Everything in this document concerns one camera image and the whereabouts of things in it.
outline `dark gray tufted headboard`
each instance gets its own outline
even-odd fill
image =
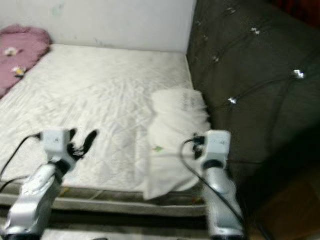
[[[240,186],[262,176],[266,161],[281,165],[276,156],[320,123],[320,32],[268,3],[198,0],[187,58],[212,128],[232,134],[229,166]]]

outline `black cable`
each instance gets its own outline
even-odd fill
[[[237,211],[234,209],[233,206],[231,206],[231,204],[218,192],[216,191],[212,186],[210,186],[210,183],[205,180],[202,176],[200,176],[191,166],[189,166],[189,164],[185,161],[184,155],[183,155],[183,150],[184,147],[187,143],[192,142],[193,139],[188,139],[185,140],[179,149],[179,156],[180,156],[180,161],[182,162],[182,164],[192,173],[194,174],[203,184],[205,184],[230,210],[231,212],[234,214],[234,216],[237,218],[237,220],[239,221],[239,223],[244,226],[244,220],[243,218],[240,216],[239,213],[237,213]]]
[[[3,190],[5,189],[6,186],[8,186],[9,184],[17,181],[17,180],[21,180],[21,179],[26,179],[28,178],[29,176],[26,175],[26,176],[18,176],[18,177],[15,177],[9,181],[6,181],[1,187],[0,187],[0,194],[3,192]]]
[[[19,148],[25,143],[25,141],[29,138],[38,138],[40,139],[40,133],[37,133],[37,134],[33,134],[33,135],[29,135],[29,136],[26,136],[21,142],[20,144],[16,147],[16,149],[14,150],[14,152],[12,153],[12,155],[10,156],[10,158],[6,161],[6,163],[4,164],[4,166],[2,167],[1,169],[1,172],[0,172],[0,181],[3,177],[3,174],[7,168],[7,166],[9,165],[9,163],[11,162],[11,160],[14,158],[14,156],[16,155],[16,153],[18,152]]]
[[[256,228],[260,231],[262,236],[264,237],[265,240],[274,240],[275,238],[271,236],[271,234],[266,230],[264,226],[262,226],[260,223],[255,222]]]

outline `bed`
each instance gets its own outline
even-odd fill
[[[93,149],[65,177],[55,209],[203,215],[200,186],[148,201],[142,195],[150,154],[147,129],[154,115],[150,96],[174,88],[193,88],[182,53],[52,44],[0,101],[0,163],[22,138],[45,128],[76,127],[76,144],[98,129]],[[3,181],[31,174],[45,161],[39,143],[28,140]],[[11,205],[19,186],[6,187],[0,204]]]
[[[187,53],[249,212],[319,164],[319,30],[266,2],[198,1]]]

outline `white wall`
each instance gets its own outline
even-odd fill
[[[0,0],[0,28],[47,30],[55,43],[186,53],[196,0]]]

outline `bed frame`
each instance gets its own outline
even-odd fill
[[[201,0],[187,59],[251,208],[317,162],[318,30],[261,0]]]

